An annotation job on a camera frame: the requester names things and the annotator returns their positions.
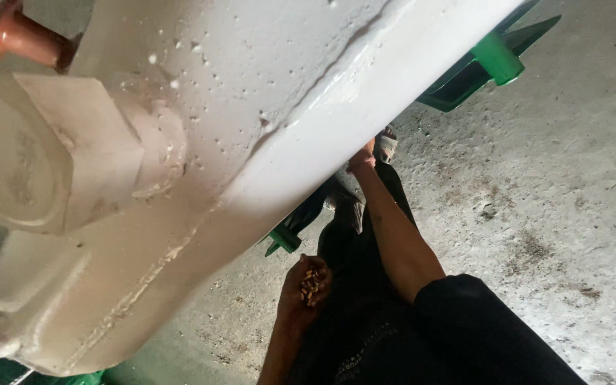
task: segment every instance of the dirty concrete floor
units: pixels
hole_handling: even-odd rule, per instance
[[[616,1],[543,0],[560,23],[515,83],[394,120],[392,164],[449,274],[480,277],[590,384],[616,384]],[[315,253],[330,221],[302,234]],[[125,384],[252,384],[287,268],[269,241],[219,272],[133,359]]]

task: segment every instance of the copper pipe fitting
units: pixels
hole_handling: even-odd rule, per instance
[[[0,57],[7,52],[65,73],[77,49],[69,39],[22,14],[20,0],[0,4]]]

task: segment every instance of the large white nut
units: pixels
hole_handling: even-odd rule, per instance
[[[119,211],[143,153],[98,80],[0,75],[0,225],[64,233]]]

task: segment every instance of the man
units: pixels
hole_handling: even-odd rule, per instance
[[[377,139],[349,162],[362,232],[357,200],[333,195],[319,256],[287,274],[258,384],[585,384],[481,280],[446,276],[388,164],[393,132]]]

